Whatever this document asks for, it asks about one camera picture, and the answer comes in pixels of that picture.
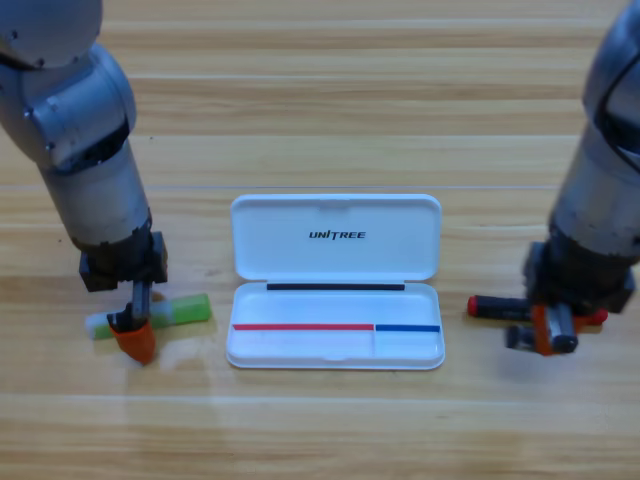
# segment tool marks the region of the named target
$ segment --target blue line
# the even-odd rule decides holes
[[[431,332],[440,333],[438,325],[376,325],[376,332]]]

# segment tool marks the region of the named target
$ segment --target wooden table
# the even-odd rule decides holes
[[[640,304],[563,358],[464,315],[522,293],[623,0],[107,0],[169,296],[215,321],[158,332],[144,369],[84,316],[78,253],[5,138],[0,478],[637,479]],[[444,209],[447,360],[427,373],[243,371],[225,360],[229,204],[245,193],[425,192]]]

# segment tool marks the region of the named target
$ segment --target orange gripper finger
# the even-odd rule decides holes
[[[531,321],[535,335],[535,350],[540,355],[553,355],[547,326],[547,308],[545,305],[534,305],[531,309]]]
[[[151,328],[151,322],[147,322],[134,332],[118,333],[111,326],[111,333],[118,341],[120,350],[142,365],[151,363],[156,351],[156,337]]]

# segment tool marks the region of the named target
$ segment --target black line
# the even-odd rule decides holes
[[[267,290],[404,290],[402,283],[268,283]]]
[[[439,325],[393,325],[377,324],[376,332],[430,332],[440,333]]]

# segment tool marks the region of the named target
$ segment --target metal cylinder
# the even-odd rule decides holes
[[[122,241],[150,223],[149,204],[127,140],[109,160],[75,173],[40,170],[76,245]]]
[[[531,320],[531,304],[526,298],[502,298],[474,295],[469,298],[467,312],[472,317],[494,320]]]
[[[640,256],[640,175],[587,126],[551,223],[600,255]]]

